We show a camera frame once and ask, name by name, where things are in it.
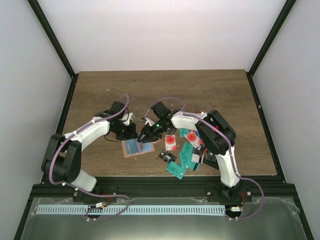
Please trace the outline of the teal VIP card small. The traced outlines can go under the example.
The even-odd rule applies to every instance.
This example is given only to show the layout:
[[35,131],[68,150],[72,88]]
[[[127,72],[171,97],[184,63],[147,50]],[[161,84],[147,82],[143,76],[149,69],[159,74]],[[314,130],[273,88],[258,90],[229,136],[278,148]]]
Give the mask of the teal VIP card small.
[[187,170],[184,169],[181,165],[171,161],[166,168],[166,171],[181,180],[186,174]]

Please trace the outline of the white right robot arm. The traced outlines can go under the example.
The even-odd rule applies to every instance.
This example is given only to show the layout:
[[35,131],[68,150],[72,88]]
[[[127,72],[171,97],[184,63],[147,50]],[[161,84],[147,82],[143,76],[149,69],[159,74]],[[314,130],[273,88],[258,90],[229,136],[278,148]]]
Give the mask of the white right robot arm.
[[215,109],[209,112],[189,113],[184,108],[170,110],[161,100],[151,106],[158,118],[153,122],[145,114],[144,123],[138,141],[142,143],[155,142],[168,130],[189,129],[197,131],[209,153],[215,156],[220,170],[221,194],[229,202],[240,196],[240,177],[235,161],[236,132]]

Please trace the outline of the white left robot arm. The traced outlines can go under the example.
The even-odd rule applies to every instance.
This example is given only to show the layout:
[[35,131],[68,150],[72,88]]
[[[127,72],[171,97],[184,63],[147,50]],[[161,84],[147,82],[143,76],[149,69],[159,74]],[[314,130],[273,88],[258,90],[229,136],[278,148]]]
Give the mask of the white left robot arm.
[[91,202],[101,198],[102,189],[96,185],[97,179],[81,167],[82,152],[95,140],[109,133],[114,133],[119,141],[138,137],[133,122],[134,114],[129,112],[128,104],[114,101],[110,109],[96,113],[80,128],[64,135],[56,133],[51,136],[41,170],[52,184],[70,184],[82,189]]

